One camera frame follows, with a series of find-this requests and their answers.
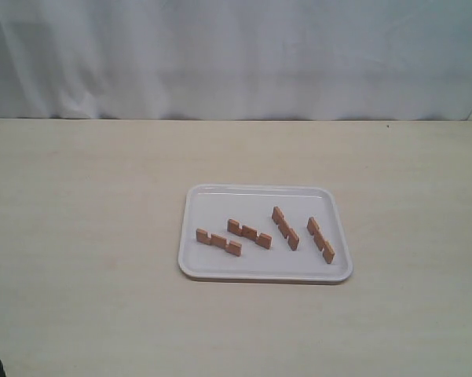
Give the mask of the notched wooden piece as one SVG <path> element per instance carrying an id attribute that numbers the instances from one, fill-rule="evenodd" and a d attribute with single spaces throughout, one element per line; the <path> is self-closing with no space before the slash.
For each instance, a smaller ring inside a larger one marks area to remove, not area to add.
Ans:
<path id="1" fill-rule="evenodd" d="M 335 257 L 335 251 L 330 243 L 325 239 L 320 230 L 320 226 L 314 217 L 309 218 L 307 222 L 307 230 L 313 237 L 313 241 L 316 244 L 318 251 L 322 254 L 325 262 L 331 264 Z"/>
<path id="2" fill-rule="evenodd" d="M 234 219 L 227 221 L 227 231 L 236 236 L 246 238 L 256 243 L 259 247 L 269 250 L 272 245 L 272 237 L 266 233 L 259 232 L 257 229 L 247 225 L 241 225 Z"/>
<path id="3" fill-rule="evenodd" d="M 298 234 L 293 230 L 292 227 L 289 226 L 282 210 L 278 206 L 275 206 L 273 208 L 272 220 L 278 227 L 278 230 L 280 231 L 284 239 L 287 240 L 290 249 L 292 251 L 296 251 L 298 249 L 299 244 Z"/>
<path id="4" fill-rule="evenodd" d="M 236 257 L 242 255 L 242 245 L 236 241 L 228 240 L 204 229 L 196 230 L 196 241 L 208 246 L 214 246 Z"/>

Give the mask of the white rectangular plastic tray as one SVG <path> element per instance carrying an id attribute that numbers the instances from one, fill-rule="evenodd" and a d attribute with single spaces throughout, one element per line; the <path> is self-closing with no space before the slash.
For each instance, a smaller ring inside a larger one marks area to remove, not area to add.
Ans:
<path id="1" fill-rule="evenodd" d="M 296 251 L 272 220 L 278 206 L 298 234 Z M 335 251 L 327 264 L 307 222 L 314 217 Z M 269 250 L 227 231 L 229 219 L 272 237 Z M 242 245 L 240 257 L 196 241 L 204 229 Z M 353 261 L 334 196 L 323 188 L 282 185 L 202 184 L 188 191 L 178 252 L 180 270 L 194 280 L 339 284 L 353 273 Z"/>

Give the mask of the white curtain backdrop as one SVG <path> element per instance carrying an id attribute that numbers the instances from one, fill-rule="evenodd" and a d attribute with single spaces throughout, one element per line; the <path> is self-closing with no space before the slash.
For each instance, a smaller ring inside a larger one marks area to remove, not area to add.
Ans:
<path id="1" fill-rule="evenodd" d="M 0 117 L 472 120 L 472 1 L 0 1 Z"/>

